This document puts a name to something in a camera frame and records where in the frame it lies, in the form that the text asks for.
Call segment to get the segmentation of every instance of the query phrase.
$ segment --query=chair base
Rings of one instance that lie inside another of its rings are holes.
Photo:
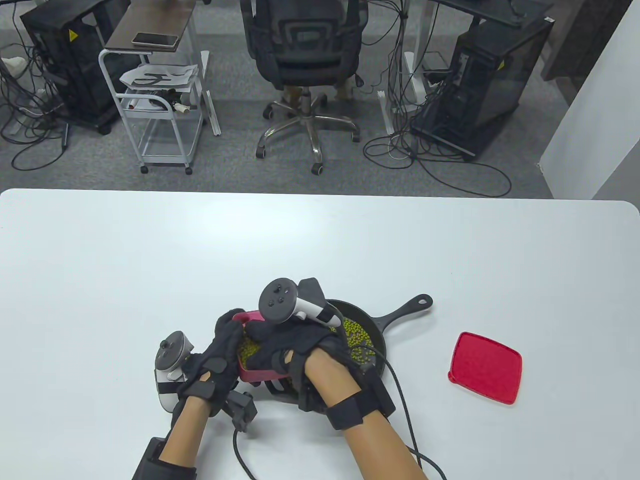
[[[311,150],[314,156],[314,165],[311,168],[311,173],[314,175],[320,175],[323,171],[323,155],[320,147],[320,139],[318,138],[318,128],[328,127],[329,125],[336,125],[344,130],[351,132],[351,141],[360,141],[360,128],[354,123],[354,121],[346,116],[330,116],[330,115],[318,115],[316,111],[320,107],[325,107],[327,104],[327,97],[324,93],[321,93],[313,100],[311,99],[311,92],[308,87],[302,89],[302,96],[300,97],[300,108],[293,108],[285,102],[273,101],[267,105],[267,108],[262,112],[262,116],[265,119],[273,118],[273,108],[280,108],[287,112],[290,119],[280,122],[267,129],[260,140],[258,141],[258,147],[255,149],[255,156],[259,159],[264,159],[266,156],[266,142],[276,133],[282,132],[292,127],[302,126],[307,130],[309,140],[311,141]]]

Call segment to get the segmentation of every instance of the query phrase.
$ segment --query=smartphone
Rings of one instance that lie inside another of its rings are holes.
[[[140,47],[161,47],[172,49],[178,43],[175,35],[160,35],[159,33],[138,32],[131,43]]]

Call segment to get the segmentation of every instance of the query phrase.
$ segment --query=chair backrest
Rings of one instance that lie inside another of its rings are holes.
[[[358,68],[366,0],[240,0],[247,48],[275,88],[339,84]]]

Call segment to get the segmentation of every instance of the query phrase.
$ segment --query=white table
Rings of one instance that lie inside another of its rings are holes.
[[[636,477],[639,248],[618,202],[7,191],[0,477],[131,478],[168,429],[159,341],[181,329],[203,349],[277,276],[316,276],[374,315],[433,296],[386,336],[420,449],[450,480]],[[465,330],[521,352],[514,406],[447,379]],[[239,446],[259,479],[359,478],[326,419],[255,394]],[[402,412],[391,421],[408,441]],[[209,422],[199,479],[245,478],[231,431]]]

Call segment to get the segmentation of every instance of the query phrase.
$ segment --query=white vr controller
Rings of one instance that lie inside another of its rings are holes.
[[[288,278],[273,280],[262,291],[258,309],[272,323],[282,323],[294,316],[329,327],[340,327],[344,322],[340,311],[324,298],[315,278],[300,280],[298,285]]]
[[[160,342],[156,353],[156,389],[160,405],[169,413],[178,403],[178,387],[187,381],[182,364],[193,350],[193,345],[180,330]]]

